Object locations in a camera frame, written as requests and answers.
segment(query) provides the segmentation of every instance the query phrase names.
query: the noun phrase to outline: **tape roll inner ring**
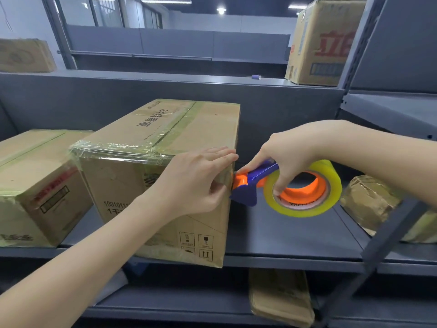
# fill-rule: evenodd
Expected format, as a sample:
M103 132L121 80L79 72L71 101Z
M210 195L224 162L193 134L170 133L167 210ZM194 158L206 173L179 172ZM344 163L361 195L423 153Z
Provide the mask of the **tape roll inner ring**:
M331 187L325 176L306 171L315 176L315 180L302 188L287 187L279 197L273 194L275 201L283 207L292 210L308 210L320 206L328 197Z

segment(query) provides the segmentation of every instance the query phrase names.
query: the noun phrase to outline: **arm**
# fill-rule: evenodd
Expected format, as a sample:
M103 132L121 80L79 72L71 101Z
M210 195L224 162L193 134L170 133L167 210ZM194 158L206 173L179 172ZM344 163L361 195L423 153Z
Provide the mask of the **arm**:
M308 123L275 133L239 172L273 158L281 176L279 195L288 183L319 159L352 167L437 207L437 143L381 132L342 120Z
M71 327L161 227L178 216L218 206L226 187L213 180L237 158L227 148L175 156L156 183L117 217L2 294L2 326Z

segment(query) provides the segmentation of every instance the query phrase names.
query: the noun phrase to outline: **purple tape dispenser handle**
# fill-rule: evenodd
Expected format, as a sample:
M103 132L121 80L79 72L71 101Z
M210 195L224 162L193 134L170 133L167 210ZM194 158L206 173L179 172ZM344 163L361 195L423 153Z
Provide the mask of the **purple tape dispenser handle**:
M265 161L257 169L249 171L247 176L235 176L234 182L236 181L237 177L247 177L247 182L244 182L246 184L234 188L231 192L230 198L233 201L239 202L240 204L246 206L255 206L257 204L258 182L278 169L279 166L276 162Z

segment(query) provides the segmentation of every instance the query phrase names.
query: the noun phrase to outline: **forearm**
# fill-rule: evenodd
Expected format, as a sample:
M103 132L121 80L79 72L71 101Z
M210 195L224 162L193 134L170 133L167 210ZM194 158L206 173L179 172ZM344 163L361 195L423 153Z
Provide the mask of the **forearm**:
M162 226L162 214L136 199L116 218L0 296L6 327L71 327L100 290ZM142 207L150 207L145 212Z
M437 207L437 143L349 122L324 137L324 159L344 164Z

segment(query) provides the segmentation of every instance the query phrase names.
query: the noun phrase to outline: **tape roll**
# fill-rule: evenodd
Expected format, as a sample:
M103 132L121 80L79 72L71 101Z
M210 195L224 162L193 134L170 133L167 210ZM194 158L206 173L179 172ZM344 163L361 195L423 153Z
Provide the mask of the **tape roll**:
M278 213L292 217L319 215L334 206L340 199L342 186L331 161L316 161L305 172L315 176L310 185L297 189L288 187L279 197L273 194L279 171L271 173L263 186L267 204Z

